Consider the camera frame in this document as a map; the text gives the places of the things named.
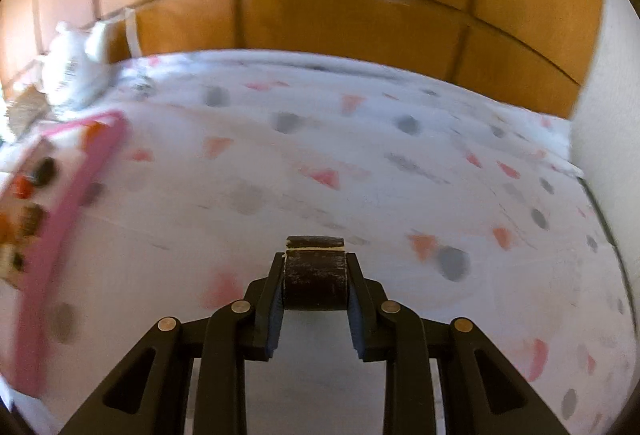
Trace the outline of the dark brown wrinkled fruit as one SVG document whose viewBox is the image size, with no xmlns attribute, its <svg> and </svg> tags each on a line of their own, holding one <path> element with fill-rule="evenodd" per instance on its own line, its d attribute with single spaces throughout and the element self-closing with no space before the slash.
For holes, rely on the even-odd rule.
<svg viewBox="0 0 640 435">
<path fill-rule="evenodd" d="M 36 188 L 46 187 L 58 175 L 58 166 L 54 158 L 45 156 L 30 171 L 29 180 Z"/>
</svg>

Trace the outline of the orange tangerine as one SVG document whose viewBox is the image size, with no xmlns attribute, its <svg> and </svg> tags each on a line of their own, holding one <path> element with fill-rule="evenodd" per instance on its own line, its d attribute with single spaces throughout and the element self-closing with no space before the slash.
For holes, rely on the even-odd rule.
<svg viewBox="0 0 640 435">
<path fill-rule="evenodd" d="M 85 125 L 85 129 L 82 132 L 82 147 L 87 149 L 90 147 L 90 144 L 101 135 L 101 132 L 107 129 L 107 125 L 100 121 L 92 121 Z"/>
</svg>

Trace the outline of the pink-edged white tray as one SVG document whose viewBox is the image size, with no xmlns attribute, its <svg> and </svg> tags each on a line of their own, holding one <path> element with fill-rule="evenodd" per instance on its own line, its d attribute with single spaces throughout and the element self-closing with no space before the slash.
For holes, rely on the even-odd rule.
<svg viewBox="0 0 640 435">
<path fill-rule="evenodd" d="M 85 125 L 100 121 L 107 129 L 90 147 L 82 147 Z M 46 316 L 56 265 L 64 243 L 79 215 L 82 201 L 105 164 L 128 132 L 128 120 L 120 111 L 107 111 L 58 123 L 36 132 L 13 166 L 1 173 L 1 213 L 11 219 L 12 241 L 23 253 L 24 287 L 14 289 L 1 280 L 1 376 L 12 389 L 38 397 L 46 381 Z M 28 200 L 14 198 L 12 182 L 18 174 L 29 177 L 40 158 L 56 161 L 58 175 L 46 187 L 34 187 Z M 47 211 L 38 233 L 18 233 L 22 208 L 37 203 Z"/>
</svg>

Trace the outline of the white ceramic electric kettle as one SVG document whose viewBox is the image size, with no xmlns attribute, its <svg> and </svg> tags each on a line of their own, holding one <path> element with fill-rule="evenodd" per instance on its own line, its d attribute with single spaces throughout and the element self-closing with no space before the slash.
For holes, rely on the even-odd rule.
<svg viewBox="0 0 640 435">
<path fill-rule="evenodd" d="M 49 51 L 41 59 L 41 91 L 57 114 L 86 109 L 110 83 L 110 66 L 93 61 L 85 51 L 88 37 L 87 32 L 58 22 Z"/>
</svg>

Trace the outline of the silver tissue box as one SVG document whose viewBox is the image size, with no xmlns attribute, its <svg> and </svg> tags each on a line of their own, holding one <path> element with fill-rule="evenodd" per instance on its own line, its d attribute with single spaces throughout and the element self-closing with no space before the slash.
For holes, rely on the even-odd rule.
<svg viewBox="0 0 640 435">
<path fill-rule="evenodd" d="M 4 142 L 14 143 L 40 118 L 49 113 L 50 106 L 46 95 L 35 84 L 26 86 L 6 105 L 1 119 L 1 137 Z"/>
</svg>

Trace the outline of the patterned white tablecloth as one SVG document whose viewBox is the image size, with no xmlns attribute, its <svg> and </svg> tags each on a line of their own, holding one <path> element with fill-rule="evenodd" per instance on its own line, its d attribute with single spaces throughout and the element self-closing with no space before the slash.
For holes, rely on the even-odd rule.
<svg viewBox="0 0 640 435">
<path fill-rule="evenodd" d="M 47 388 L 3 386 L 53 434 L 161 317 L 210 315 L 294 235 L 334 236 L 420 316 L 467 317 L 573 434 L 634 386 L 620 262 L 570 161 L 570 124 L 432 78 L 311 54 L 110 65 L 75 118 L 129 134 L 90 187 L 47 308 Z"/>
</svg>

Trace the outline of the orange carrot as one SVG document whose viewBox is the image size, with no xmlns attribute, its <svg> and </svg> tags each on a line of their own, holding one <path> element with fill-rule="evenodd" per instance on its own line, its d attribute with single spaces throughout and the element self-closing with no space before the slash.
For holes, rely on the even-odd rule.
<svg viewBox="0 0 640 435">
<path fill-rule="evenodd" d="M 10 243 L 12 241 L 11 219 L 5 213 L 0 214 L 0 243 Z"/>
</svg>

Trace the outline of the dark brown round fruit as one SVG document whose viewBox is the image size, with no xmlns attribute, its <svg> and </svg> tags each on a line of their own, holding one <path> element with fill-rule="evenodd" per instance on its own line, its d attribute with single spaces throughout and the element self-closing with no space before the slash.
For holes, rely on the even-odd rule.
<svg viewBox="0 0 640 435">
<path fill-rule="evenodd" d="M 35 236 L 46 217 L 47 211 L 40 204 L 30 203 L 25 205 L 22 208 L 18 233 L 21 237 Z"/>
</svg>

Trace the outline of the red tomato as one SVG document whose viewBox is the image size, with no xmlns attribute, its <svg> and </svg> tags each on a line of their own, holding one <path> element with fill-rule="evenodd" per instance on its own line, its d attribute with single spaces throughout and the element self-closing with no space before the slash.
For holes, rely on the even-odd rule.
<svg viewBox="0 0 640 435">
<path fill-rule="evenodd" d="M 14 198 L 28 200 L 34 193 L 34 185 L 30 178 L 23 174 L 18 174 L 12 182 L 12 194 Z"/>
</svg>

